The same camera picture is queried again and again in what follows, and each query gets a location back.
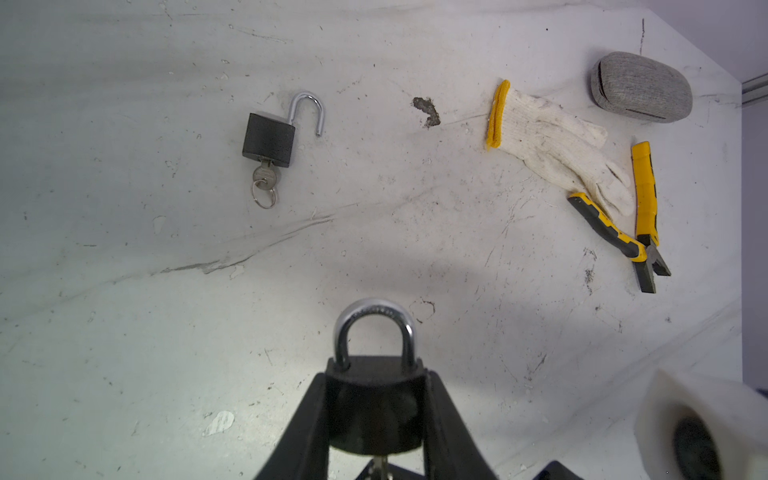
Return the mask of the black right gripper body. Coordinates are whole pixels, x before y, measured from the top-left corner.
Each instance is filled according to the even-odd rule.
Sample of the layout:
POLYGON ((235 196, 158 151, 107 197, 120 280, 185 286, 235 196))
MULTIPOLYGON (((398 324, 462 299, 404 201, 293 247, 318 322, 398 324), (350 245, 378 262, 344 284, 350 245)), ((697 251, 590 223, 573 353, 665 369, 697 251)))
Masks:
POLYGON ((559 461, 548 463, 533 480, 583 480, 559 461))

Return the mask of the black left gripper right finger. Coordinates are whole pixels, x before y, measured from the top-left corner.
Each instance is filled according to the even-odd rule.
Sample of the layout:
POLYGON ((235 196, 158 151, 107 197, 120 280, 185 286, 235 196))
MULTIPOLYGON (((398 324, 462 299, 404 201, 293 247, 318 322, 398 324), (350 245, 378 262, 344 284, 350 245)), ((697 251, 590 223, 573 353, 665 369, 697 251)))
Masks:
POLYGON ((496 479, 434 371, 424 393, 424 465, 427 479, 496 479))

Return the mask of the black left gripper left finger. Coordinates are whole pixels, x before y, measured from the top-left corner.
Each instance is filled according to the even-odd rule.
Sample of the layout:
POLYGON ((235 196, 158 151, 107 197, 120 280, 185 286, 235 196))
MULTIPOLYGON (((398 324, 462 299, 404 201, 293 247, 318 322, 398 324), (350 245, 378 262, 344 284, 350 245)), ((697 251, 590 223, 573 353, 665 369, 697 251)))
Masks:
POLYGON ((329 415, 327 377, 318 373, 274 451, 255 479, 327 479, 329 415))

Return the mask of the black padlock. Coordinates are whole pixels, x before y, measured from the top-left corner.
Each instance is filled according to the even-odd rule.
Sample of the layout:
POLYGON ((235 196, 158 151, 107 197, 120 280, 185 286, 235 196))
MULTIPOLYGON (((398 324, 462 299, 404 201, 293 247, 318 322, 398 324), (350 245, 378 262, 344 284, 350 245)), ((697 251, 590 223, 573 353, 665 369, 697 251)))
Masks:
POLYGON ((293 97, 286 121, 257 113, 249 114, 242 155, 254 161, 267 162, 279 168, 288 168, 293 156, 296 115, 298 106, 303 100, 311 101, 316 106, 315 135, 321 137, 326 117, 324 104, 315 94, 304 91, 293 97))
POLYGON ((416 356, 412 316, 384 299, 362 299, 337 319, 334 356, 329 360, 328 419, 330 445, 356 455, 388 456, 418 449, 423 443, 423 394, 426 370, 416 356), (383 316, 402 337, 398 356, 352 356, 348 335, 355 322, 383 316))

